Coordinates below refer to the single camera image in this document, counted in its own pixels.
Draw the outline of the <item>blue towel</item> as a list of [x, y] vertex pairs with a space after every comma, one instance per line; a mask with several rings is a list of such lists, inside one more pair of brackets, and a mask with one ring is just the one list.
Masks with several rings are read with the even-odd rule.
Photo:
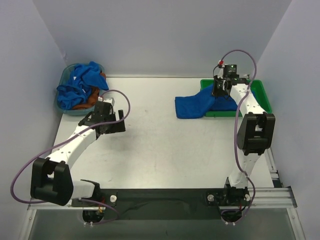
[[228, 112], [228, 111], [236, 111], [238, 105], [232, 98], [224, 98], [223, 96], [219, 97], [210, 97], [210, 102], [212, 105], [207, 109], [208, 112]]
[[191, 96], [176, 96], [175, 113], [178, 119], [202, 118], [214, 105], [216, 98], [212, 95], [213, 85]]

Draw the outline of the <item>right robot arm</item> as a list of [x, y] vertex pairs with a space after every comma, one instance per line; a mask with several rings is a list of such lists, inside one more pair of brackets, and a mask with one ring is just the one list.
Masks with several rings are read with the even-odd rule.
[[230, 97], [237, 105], [233, 147], [235, 167], [228, 177], [231, 187], [244, 189], [258, 159], [271, 147], [276, 117], [267, 113], [251, 91], [246, 78], [213, 79], [212, 95]]

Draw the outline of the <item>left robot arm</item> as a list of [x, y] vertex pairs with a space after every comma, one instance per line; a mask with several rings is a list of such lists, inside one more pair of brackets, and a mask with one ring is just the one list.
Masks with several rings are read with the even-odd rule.
[[99, 101], [94, 110], [80, 120], [71, 136], [47, 157], [32, 164], [30, 195], [32, 198], [65, 206], [73, 199], [101, 199], [100, 184], [92, 180], [74, 180], [71, 168], [101, 135], [125, 132], [125, 115], [115, 111], [110, 101]]

